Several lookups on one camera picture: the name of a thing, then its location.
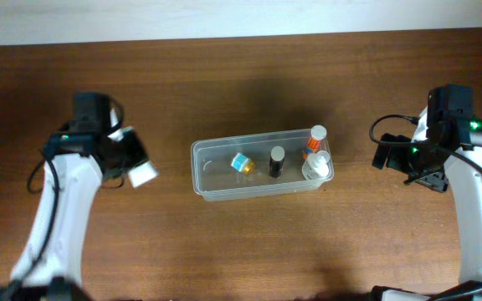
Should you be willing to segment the black bottle white cap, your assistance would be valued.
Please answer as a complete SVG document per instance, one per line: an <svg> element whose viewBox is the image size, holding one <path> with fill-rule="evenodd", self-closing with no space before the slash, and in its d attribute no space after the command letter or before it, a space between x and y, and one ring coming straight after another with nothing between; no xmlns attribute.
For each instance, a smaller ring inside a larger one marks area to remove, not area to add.
<svg viewBox="0 0 482 301"><path fill-rule="evenodd" d="M275 146L270 152L269 158L269 175L273 178L279 178L282 173L285 160L285 150L282 146Z"/></svg>

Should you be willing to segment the orange tube white cap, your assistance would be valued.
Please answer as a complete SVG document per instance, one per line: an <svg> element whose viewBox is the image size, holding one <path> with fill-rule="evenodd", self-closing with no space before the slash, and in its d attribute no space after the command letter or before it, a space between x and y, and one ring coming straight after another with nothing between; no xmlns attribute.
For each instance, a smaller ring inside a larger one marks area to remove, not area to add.
<svg viewBox="0 0 482 301"><path fill-rule="evenodd" d="M308 155L316 153L320 149L321 142L326 138L327 130L322 125L315 125L310 129L310 138L305 146L302 156L306 160Z"/></svg>

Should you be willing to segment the gold lid small jar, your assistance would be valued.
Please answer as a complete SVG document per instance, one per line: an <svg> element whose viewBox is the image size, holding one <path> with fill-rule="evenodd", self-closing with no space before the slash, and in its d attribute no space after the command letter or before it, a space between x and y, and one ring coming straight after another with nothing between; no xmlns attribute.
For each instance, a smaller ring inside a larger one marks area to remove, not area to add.
<svg viewBox="0 0 482 301"><path fill-rule="evenodd" d="M231 160L230 166L239 173L249 175L255 167L254 162L242 153L237 153Z"/></svg>

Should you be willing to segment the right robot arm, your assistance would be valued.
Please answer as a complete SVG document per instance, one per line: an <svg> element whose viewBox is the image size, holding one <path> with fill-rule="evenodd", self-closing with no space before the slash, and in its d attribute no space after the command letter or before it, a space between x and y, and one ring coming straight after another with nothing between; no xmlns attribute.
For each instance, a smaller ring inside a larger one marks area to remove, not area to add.
<svg viewBox="0 0 482 301"><path fill-rule="evenodd" d="M382 136L373 165L408 174L408 183L452 189L462 250L459 285L434 299L482 300L482 120L408 121L417 126L414 137Z"/></svg>

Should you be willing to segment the white green medicine box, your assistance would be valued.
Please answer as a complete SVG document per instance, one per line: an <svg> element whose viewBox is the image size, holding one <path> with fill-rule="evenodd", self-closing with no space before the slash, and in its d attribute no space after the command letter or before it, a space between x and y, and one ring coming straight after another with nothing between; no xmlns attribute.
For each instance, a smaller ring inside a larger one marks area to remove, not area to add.
<svg viewBox="0 0 482 301"><path fill-rule="evenodd" d="M129 170L127 175L130 179L131 185L134 188L137 188L156 178L159 173L150 161L146 161Z"/></svg>

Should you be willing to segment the white translucent spray bottle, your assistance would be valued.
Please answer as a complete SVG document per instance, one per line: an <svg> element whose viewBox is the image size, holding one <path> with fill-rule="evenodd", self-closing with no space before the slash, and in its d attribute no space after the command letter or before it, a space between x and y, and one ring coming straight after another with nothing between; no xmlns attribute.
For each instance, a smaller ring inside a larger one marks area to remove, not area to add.
<svg viewBox="0 0 482 301"><path fill-rule="evenodd" d="M310 181L328 177L331 174L330 160L331 155L325 150L310 153L301 169L304 178Z"/></svg>

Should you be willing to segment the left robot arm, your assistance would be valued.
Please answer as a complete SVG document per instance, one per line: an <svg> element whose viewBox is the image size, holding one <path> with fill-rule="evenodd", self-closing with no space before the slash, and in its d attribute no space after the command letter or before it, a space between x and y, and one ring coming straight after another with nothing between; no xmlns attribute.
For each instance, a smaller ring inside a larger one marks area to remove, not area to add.
<svg viewBox="0 0 482 301"><path fill-rule="evenodd" d="M157 173L131 127L55 133L42 155L38 210L0 300L88 300L81 257L96 193L110 179L128 178L138 187Z"/></svg>

